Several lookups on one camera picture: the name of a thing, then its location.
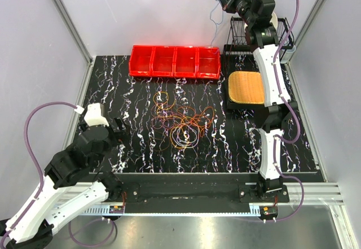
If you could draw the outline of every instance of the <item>red storage tray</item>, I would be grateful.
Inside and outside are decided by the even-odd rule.
[[[219,79],[217,47],[133,46],[129,75]]]
[[[175,47],[155,47],[152,62],[153,76],[174,76]]]
[[[152,76],[153,46],[133,46],[129,60],[129,75]]]
[[[195,78],[197,76],[197,66],[196,47],[176,48],[174,77]]]
[[[217,47],[199,47],[199,63],[197,78],[219,79],[221,72],[221,60],[219,48]]]

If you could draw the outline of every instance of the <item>robotic arm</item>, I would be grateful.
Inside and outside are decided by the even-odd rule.
[[[262,197],[274,197],[284,186],[282,177],[275,168],[280,165],[280,139],[275,136],[283,135],[283,125],[291,117],[284,100],[289,102],[293,110],[298,107],[297,102],[290,101],[279,57],[274,58],[279,46],[274,13],[275,0],[219,1],[225,12],[238,13],[244,20],[246,41],[261,73],[265,107],[256,111],[255,115],[262,140],[262,163],[257,190]]]
[[[39,185],[13,218],[0,222],[1,235],[10,231],[8,236],[11,240],[6,248],[45,248],[53,235],[83,211],[98,202],[121,198],[122,182],[113,173],[105,173],[84,192],[55,207],[63,194],[96,169],[104,156],[119,145],[126,128],[122,120],[115,119],[120,132],[114,132],[104,116],[104,106],[100,103],[88,105],[84,120],[78,139],[64,151],[55,154],[45,168],[44,186],[40,195],[35,198]],[[25,209],[26,214],[11,229]]]

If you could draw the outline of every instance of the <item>gray wall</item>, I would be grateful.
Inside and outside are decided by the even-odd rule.
[[[0,219],[38,184],[23,141],[27,115],[51,101],[75,103],[86,64],[51,0],[0,0]],[[64,142],[72,110],[43,109],[29,137],[42,167]]]
[[[328,179],[338,182],[359,243],[361,0],[327,0],[291,61]]]
[[[209,46],[214,23],[209,14],[215,0],[63,0],[84,43],[92,55],[130,54],[133,45]],[[294,33],[301,29],[316,0],[301,0],[299,20]],[[295,0],[276,0],[278,17],[294,15]],[[227,41],[230,14],[214,46]],[[221,22],[222,9],[213,12]]]

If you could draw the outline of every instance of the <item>rubber band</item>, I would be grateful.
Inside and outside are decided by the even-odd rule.
[[[157,92],[153,96],[153,102],[155,104],[151,109],[153,129],[162,130],[162,132],[155,131],[162,134],[166,131],[170,143],[177,149],[196,147],[199,139],[205,135],[213,123],[214,110],[211,106],[207,106],[201,114],[198,114],[194,108],[178,105],[175,100],[169,104],[169,95],[165,91]]]

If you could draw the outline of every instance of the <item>purple cable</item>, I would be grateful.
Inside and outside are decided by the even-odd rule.
[[[296,20],[297,20],[297,16],[298,16],[298,10],[300,9],[300,0],[296,0],[296,13],[294,15],[294,18],[293,18],[293,21],[292,21],[292,24],[285,36],[285,38],[282,40],[281,44],[279,45],[276,53],[275,53],[275,56],[273,58],[273,68],[274,68],[274,71],[275,71],[275,76],[276,76],[276,82],[277,82],[277,87],[278,87],[278,91],[280,92],[280,94],[282,95],[282,90],[281,90],[281,85],[280,85],[280,81],[278,79],[278,73],[277,73],[277,66],[276,66],[276,60],[277,60],[277,56],[279,55],[279,52],[281,50],[281,48],[283,47],[283,45],[285,44],[285,42],[287,41],[289,35],[291,34],[291,31],[294,27],[294,24],[296,23]],[[300,134],[301,134],[301,127],[300,127],[300,122],[298,121],[298,118],[296,116],[296,113],[294,112],[294,110],[291,108],[291,106],[288,104],[288,102],[283,98],[281,97],[282,101],[284,102],[284,104],[287,106],[287,108],[289,109],[289,111],[291,112],[292,114],[292,117],[294,119],[294,121],[296,122],[296,126],[297,126],[297,135],[296,137],[293,139],[293,140],[287,140],[287,139],[284,139],[282,136],[280,135],[275,135],[275,137],[279,137],[281,139],[281,141],[284,141],[285,143],[295,143],[299,137],[300,137]],[[285,221],[287,219],[290,219],[291,217],[293,217],[294,215],[296,215],[296,213],[300,210],[300,208],[302,207],[302,204],[303,204],[303,200],[305,198],[305,188],[303,187],[303,184],[301,182],[301,180],[297,177],[294,177],[294,176],[285,176],[283,175],[282,171],[278,168],[277,166],[277,160],[276,160],[276,144],[277,144],[277,140],[274,139],[274,149],[273,149],[273,161],[274,161],[274,166],[278,172],[278,174],[280,174],[280,176],[282,176],[282,178],[287,178],[287,179],[293,179],[293,180],[296,180],[300,186],[301,186],[301,191],[302,191],[302,196],[301,196],[301,201],[300,201],[300,204],[298,205],[298,207],[296,208],[296,210],[289,216],[287,217],[284,217],[282,219],[278,219],[277,221]]]
[[[281,89],[281,84],[280,84],[280,81],[278,79],[278,72],[277,72],[277,65],[276,65],[276,61],[277,61],[277,56],[279,55],[282,47],[284,46],[284,44],[286,43],[288,37],[290,36],[291,34],[291,31],[294,27],[294,24],[296,23],[296,20],[297,20],[297,17],[298,17],[298,11],[300,9],[300,0],[296,0],[296,13],[294,15],[294,18],[293,18],[293,21],[292,21],[292,24],[291,26],[289,27],[289,30],[285,36],[285,38],[281,41],[280,45],[278,46],[277,50],[276,50],[276,53],[273,57],[273,69],[275,71],[275,76],[276,76],[276,82],[277,82],[277,87],[278,87],[278,91],[280,93],[280,95],[282,95],[282,89]],[[294,121],[296,122],[296,126],[297,126],[297,135],[296,137],[293,139],[293,140],[287,140],[285,138],[283,138],[281,135],[275,135],[276,137],[280,138],[283,142],[285,143],[295,143],[297,142],[297,140],[299,139],[300,137],[300,134],[301,134],[301,127],[300,127],[300,122],[298,121],[298,118],[296,116],[296,113],[294,112],[294,110],[291,108],[291,106],[288,104],[288,102],[283,98],[281,97],[282,101],[284,102],[284,104],[287,106],[287,108],[289,109],[289,111],[291,112],[292,114],[292,118],[294,119]]]
[[[114,228],[117,229],[117,225],[115,224],[115,222],[113,221],[110,221],[112,223],[112,230],[111,232],[109,233],[109,235],[105,238],[105,240],[103,240],[102,242],[98,243],[98,244],[94,244],[94,245],[89,245],[89,244],[85,244],[85,243],[82,243],[80,241],[78,241],[77,239],[75,239],[74,237],[74,234],[72,233],[72,225],[71,225],[71,222],[69,223],[68,225],[68,229],[69,229],[69,235],[70,235],[70,238],[73,240],[73,242],[75,242],[77,245],[80,245],[82,247],[87,247],[87,248],[94,248],[94,247],[99,247],[99,246],[102,246],[103,244],[105,244],[112,236],[113,234],[113,231],[114,231]]]
[[[102,218],[97,218],[97,219],[95,219],[95,220],[92,220],[92,221],[88,222],[88,223],[87,223],[85,226],[83,226],[81,229],[79,229],[78,231],[76,231],[75,233],[73,233],[73,236],[76,236],[77,234],[83,232],[88,226],[92,225],[92,224],[95,223],[95,222],[99,222],[99,221],[103,221],[103,219],[102,219]],[[70,236],[69,236],[69,237],[66,237],[66,238],[60,238],[60,237],[58,237],[58,238],[66,241],[67,239],[70,239]]]
[[[295,211],[287,216],[287,217],[284,217],[284,218],[281,218],[281,219],[278,219],[277,221],[278,222],[282,222],[282,221],[285,221],[287,219],[290,219],[292,218],[294,215],[296,215],[296,213],[300,210],[300,208],[302,207],[302,204],[303,204],[303,200],[305,198],[305,188],[303,187],[303,184],[302,184],[302,181],[298,178],[298,177],[294,177],[294,176],[285,176],[282,171],[277,167],[277,161],[276,161],[276,143],[277,143],[277,140],[274,139],[274,142],[273,142],[273,162],[275,164],[275,167],[276,167],[276,170],[278,172],[278,174],[280,174],[280,176],[282,176],[282,178],[288,178],[288,179],[292,179],[292,180],[296,180],[300,186],[301,186],[301,191],[302,191],[302,196],[301,196],[301,201],[300,201],[300,204],[298,205],[298,207],[295,209]]]
[[[30,146],[30,142],[29,142],[29,137],[28,137],[28,129],[29,129],[29,123],[30,123],[30,120],[31,118],[34,116],[34,114],[39,111],[40,109],[43,109],[47,106],[52,106],[52,105],[66,105],[66,106],[70,106],[74,109],[77,108],[77,106],[73,105],[73,104],[70,104],[70,103],[67,103],[67,102],[49,102],[49,103],[45,103],[43,105],[40,105],[39,107],[35,108],[31,113],[30,115],[28,116],[26,122],[25,122],[25,126],[24,126],[24,141],[25,141],[25,145],[27,147],[27,150],[29,152],[29,155],[38,171],[38,174],[39,174],[39,178],[40,178],[40,186],[39,186],[39,189],[38,191],[35,193],[35,196],[34,198],[38,198],[43,187],[44,187],[44,176],[43,176],[43,171],[38,163],[38,160],[36,159],[34,153],[33,153],[33,150]],[[16,221],[11,225],[11,229],[14,229],[18,223],[20,222],[20,220],[25,216],[25,214],[27,214],[27,212],[29,211],[29,209],[32,207],[32,205],[34,204],[35,200],[32,200],[29,205],[26,207],[26,209],[21,213],[21,215],[16,219]],[[1,249],[6,249],[5,247],[5,239],[9,236],[10,232],[12,230],[9,230],[8,232],[5,233],[5,235],[2,237],[1,241],[0,241],[0,248]]]

